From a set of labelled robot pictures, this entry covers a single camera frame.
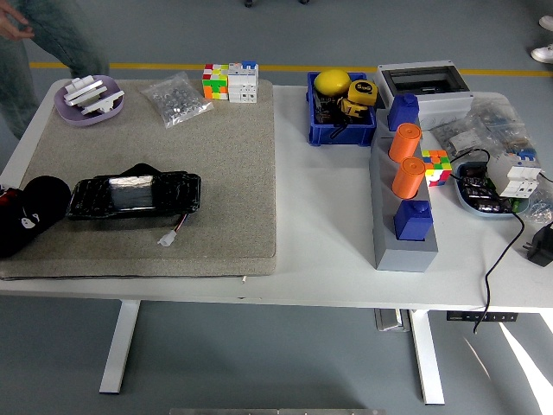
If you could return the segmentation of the person's right hand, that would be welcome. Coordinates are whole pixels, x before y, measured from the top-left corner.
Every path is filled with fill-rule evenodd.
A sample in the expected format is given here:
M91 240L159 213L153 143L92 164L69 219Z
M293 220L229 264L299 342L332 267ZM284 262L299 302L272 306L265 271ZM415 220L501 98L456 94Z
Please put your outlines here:
M1 36L10 41L32 39L35 36L33 28L27 18L9 2L2 1L1 5Z

